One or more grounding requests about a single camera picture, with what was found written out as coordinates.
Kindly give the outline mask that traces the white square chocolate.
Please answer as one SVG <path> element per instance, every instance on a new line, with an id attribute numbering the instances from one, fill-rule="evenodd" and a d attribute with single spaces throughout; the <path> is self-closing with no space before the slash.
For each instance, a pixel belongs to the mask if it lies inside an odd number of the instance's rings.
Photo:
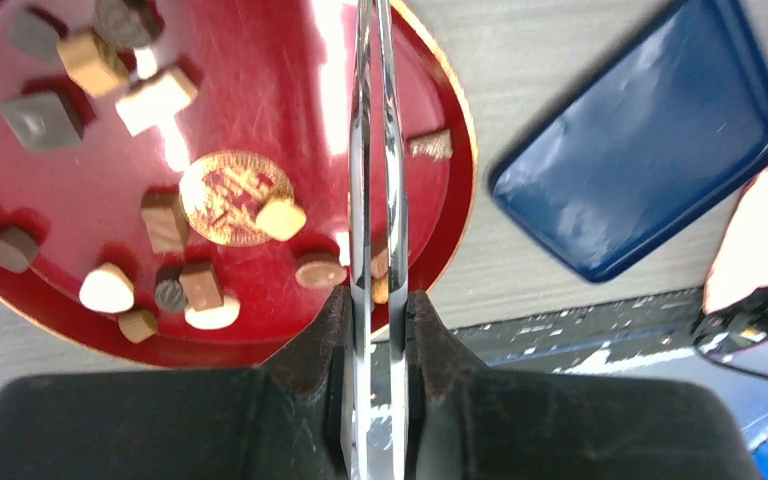
<path id="1" fill-rule="evenodd" d="M 197 96 L 197 85 L 181 68 L 172 67 L 118 99 L 115 110 L 135 137 L 188 108 Z"/>

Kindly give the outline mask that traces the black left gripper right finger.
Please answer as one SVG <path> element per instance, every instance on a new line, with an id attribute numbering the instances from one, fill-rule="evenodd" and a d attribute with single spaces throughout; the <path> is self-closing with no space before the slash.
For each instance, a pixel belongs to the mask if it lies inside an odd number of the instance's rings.
<path id="1" fill-rule="evenodd" d="M 493 369 L 409 295 L 409 479 L 757 479 L 730 411 L 691 383 Z"/>

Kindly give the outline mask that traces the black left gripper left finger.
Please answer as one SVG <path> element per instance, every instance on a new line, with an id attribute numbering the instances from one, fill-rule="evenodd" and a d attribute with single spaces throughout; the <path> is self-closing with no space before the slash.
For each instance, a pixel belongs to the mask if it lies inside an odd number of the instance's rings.
<path id="1" fill-rule="evenodd" d="M 0 390 L 0 479 L 347 479 L 349 292 L 254 368 L 40 375 Z"/>

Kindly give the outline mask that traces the metal tongs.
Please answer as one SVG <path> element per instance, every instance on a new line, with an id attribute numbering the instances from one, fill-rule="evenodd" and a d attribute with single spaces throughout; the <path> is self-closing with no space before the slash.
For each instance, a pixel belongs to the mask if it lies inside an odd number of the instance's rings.
<path id="1" fill-rule="evenodd" d="M 355 440 L 357 474 L 362 479 L 370 476 L 375 314 L 387 322 L 391 476 L 404 479 L 408 471 L 409 221 L 392 27 L 390 2 L 358 2 L 349 127 L 349 213 Z M 383 234 L 388 238 L 390 293 L 386 305 L 376 305 L 371 299 L 371 244 Z"/>

